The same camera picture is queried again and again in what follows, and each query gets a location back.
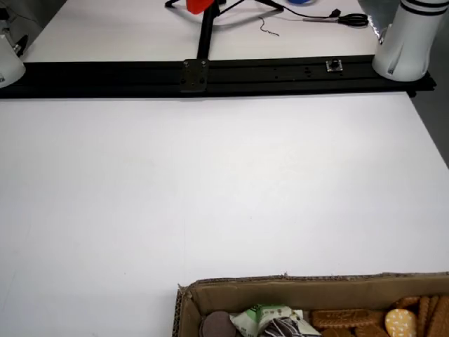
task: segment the blue object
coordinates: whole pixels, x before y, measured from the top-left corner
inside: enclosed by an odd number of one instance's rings
[[[305,4],[307,2],[309,2],[310,0],[288,0],[288,2],[291,2],[292,4],[296,4],[296,5],[302,5]]]

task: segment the wire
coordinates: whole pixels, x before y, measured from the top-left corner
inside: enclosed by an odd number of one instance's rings
[[[283,7],[283,9],[285,9],[286,11],[289,11],[290,13],[293,13],[297,16],[300,16],[302,18],[311,18],[311,19],[327,19],[327,18],[338,18],[340,16],[340,14],[342,13],[341,11],[339,11],[338,9],[335,9],[329,16],[313,16],[313,15],[305,15],[305,14],[301,14],[301,13],[297,13],[291,9],[289,9],[289,7],[285,7],[283,5],[281,5]]]
[[[31,19],[31,18],[27,18],[26,16],[20,15],[19,13],[17,13],[16,11],[14,11],[10,6],[8,6],[7,4],[5,4],[2,0],[0,0],[0,4],[2,4],[3,6],[5,6],[6,9],[9,9],[11,12],[13,12],[13,13],[15,14],[15,16],[18,16],[19,18],[22,18],[22,19],[26,19],[26,20],[28,20],[28,21],[32,21],[32,22],[34,22],[36,25],[38,25],[39,28],[42,28],[41,25],[40,25],[36,20],[33,20],[33,19]]]
[[[270,34],[270,35],[275,35],[275,36],[279,37],[279,34],[278,34],[278,33],[270,32],[269,30],[264,29],[264,26],[265,26],[265,20],[264,20],[264,18],[263,18],[262,16],[260,16],[259,19],[262,20],[262,26],[260,26],[260,30],[262,30],[264,33],[268,33],[268,34]]]

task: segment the snack package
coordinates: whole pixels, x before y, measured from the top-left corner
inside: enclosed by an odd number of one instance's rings
[[[269,325],[273,326],[266,336],[321,336],[304,321],[302,310],[292,310],[284,305],[256,305],[237,316],[230,315],[230,318],[243,337],[258,337]],[[283,321],[272,323],[275,319],[283,319]]]

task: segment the metal bracket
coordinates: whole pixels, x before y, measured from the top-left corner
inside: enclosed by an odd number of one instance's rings
[[[209,60],[189,59],[182,63],[181,93],[203,93],[208,86]]]
[[[333,58],[330,61],[326,61],[326,69],[328,72],[342,72],[343,63],[338,58]]]

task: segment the cardboard box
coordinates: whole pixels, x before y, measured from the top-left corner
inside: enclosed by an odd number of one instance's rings
[[[198,337],[201,320],[224,310],[243,312],[255,304],[293,309],[387,309],[404,296],[449,295],[449,272],[354,277],[246,277],[205,279],[177,294],[173,337]]]

